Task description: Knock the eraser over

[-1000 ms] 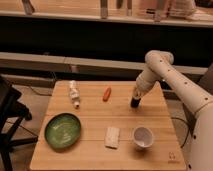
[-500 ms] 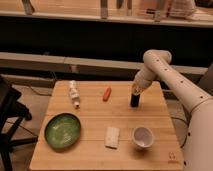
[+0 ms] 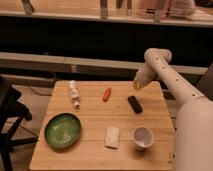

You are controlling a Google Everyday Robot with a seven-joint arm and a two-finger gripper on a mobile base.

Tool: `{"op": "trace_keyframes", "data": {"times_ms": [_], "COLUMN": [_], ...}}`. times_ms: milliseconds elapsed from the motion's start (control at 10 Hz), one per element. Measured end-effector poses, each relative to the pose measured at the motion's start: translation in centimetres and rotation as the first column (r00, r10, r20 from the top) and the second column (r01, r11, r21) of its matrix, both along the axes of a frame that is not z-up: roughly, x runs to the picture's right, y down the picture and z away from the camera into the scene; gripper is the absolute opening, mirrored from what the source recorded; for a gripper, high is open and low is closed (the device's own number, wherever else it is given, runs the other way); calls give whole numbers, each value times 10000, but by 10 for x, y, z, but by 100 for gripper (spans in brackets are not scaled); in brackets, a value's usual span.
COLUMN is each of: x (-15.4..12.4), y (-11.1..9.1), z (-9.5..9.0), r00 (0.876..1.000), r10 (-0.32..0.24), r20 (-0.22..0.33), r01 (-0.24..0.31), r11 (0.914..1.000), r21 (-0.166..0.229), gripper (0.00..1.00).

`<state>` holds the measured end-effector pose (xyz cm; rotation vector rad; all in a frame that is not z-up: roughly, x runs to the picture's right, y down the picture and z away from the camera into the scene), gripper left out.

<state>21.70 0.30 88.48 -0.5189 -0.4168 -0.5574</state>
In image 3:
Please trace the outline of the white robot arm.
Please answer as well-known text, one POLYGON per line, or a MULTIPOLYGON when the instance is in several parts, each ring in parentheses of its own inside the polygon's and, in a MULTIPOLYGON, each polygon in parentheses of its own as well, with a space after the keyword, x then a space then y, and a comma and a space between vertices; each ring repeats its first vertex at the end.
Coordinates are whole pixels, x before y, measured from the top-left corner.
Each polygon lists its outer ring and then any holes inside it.
POLYGON ((173 171, 213 171, 213 101, 169 65, 171 58, 168 49, 147 49, 133 87, 141 89, 159 76, 179 105, 173 171))

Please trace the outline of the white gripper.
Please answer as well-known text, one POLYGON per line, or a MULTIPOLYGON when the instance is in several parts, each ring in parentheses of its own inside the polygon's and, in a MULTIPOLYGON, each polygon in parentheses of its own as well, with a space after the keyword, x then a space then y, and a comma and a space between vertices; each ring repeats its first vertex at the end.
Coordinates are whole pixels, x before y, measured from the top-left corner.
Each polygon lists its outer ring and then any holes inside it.
POLYGON ((135 75, 133 88, 139 90, 144 88, 156 78, 156 73, 148 65, 143 65, 135 75))

